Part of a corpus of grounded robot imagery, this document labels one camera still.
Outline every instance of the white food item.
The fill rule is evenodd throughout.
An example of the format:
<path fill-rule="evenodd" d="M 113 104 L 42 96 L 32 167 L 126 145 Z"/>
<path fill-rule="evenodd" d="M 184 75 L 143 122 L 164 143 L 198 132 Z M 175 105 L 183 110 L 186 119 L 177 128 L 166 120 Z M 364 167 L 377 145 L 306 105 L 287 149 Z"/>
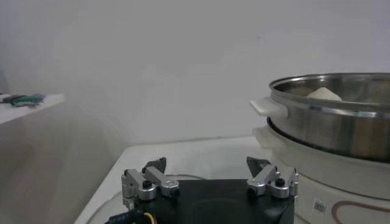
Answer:
<path fill-rule="evenodd" d="M 337 94 L 335 94 L 334 92 L 330 91 L 325 87 L 321 87 L 317 89 L 316 91 L 307 95 L 307 97 L 315 98 L 315 99 L 323 99 L 323 100 L 342 101 L 341 97 L 339 97 Z"/>

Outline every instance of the pot handle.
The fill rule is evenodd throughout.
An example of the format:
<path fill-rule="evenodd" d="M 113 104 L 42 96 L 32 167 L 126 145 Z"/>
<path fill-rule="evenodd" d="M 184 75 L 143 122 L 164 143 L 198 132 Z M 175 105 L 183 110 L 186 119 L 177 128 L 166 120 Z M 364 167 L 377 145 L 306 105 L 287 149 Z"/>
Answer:
<path fill-rule="evenodd" d="M 249 102 L 260 116 L 287 118 L 288 110 L 283 104 L 274 101 L 271 97 L 264 97 Z"/>

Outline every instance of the bolt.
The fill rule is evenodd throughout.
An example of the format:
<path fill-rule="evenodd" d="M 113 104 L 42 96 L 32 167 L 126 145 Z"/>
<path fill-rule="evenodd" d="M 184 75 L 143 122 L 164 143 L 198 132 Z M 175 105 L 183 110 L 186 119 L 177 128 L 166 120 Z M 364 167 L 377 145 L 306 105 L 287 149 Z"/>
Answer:
<path fill-rule="evenodd" d="M 153 183 L 149 180 L 145 180 L 142 182 L 142 188 L 143 189 L 150 189 L 152 188 Z"/>
<path fill-rule="evenodd" d="M 277 180 L 275 180 L 275 185 L 277 187 L 283 187 L 285 185 L 285 181 L 281 178 L 278 178 Z"/>

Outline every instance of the white table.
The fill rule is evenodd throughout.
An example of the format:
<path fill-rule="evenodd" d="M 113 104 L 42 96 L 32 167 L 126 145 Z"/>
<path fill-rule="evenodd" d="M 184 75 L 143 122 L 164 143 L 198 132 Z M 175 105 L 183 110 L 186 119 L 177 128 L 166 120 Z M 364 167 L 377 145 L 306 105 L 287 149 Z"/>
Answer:
<path fill-rule="evenodd" d="M 246 157 L 270 159 L 254 137 L 134 146 L 123 151 L 75 224 L 86 224 L 99 207 L 121 191 L 125 169 L 141 168 L 151 160 L 167 158 L 165 173 L 191 174 L 208 179 L 250 178 Z"/>

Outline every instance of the stainless steel pot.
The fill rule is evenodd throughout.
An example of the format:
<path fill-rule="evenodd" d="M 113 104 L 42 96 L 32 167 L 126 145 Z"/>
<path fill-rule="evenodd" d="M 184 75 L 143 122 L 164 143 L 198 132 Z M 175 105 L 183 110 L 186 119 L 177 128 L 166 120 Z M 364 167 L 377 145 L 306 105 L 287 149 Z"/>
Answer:
<path fill-rule="evenodd" d="M 390 163 L 390 73 L 304 75 L 269 87 L 271 97 L 250 104 L 275 131 L 319 150 Z M 320 87 L 342 101 L 306 97 Z"/>

